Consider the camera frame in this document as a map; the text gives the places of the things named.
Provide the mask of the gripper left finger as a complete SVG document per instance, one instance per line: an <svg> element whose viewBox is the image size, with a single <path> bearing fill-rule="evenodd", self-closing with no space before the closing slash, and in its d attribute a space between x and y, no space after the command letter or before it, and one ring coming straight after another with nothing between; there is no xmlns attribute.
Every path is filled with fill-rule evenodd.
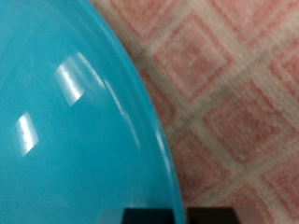
<svg viewBox="0 0 299 224"><path fill-rule="evenodd" d="M175 224L171 209L124 208L102 214L102 224Z"/></svg>

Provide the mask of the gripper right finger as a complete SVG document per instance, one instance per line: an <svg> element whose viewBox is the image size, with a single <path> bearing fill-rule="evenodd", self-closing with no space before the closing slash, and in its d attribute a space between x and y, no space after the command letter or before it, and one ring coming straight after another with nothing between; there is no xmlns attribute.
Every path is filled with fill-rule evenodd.
<svg viewBox="0 0 299 224"><path fill-rule="evenodd" d="M250 207L189 207L188 224L260 224L260 212Z"/></svg>

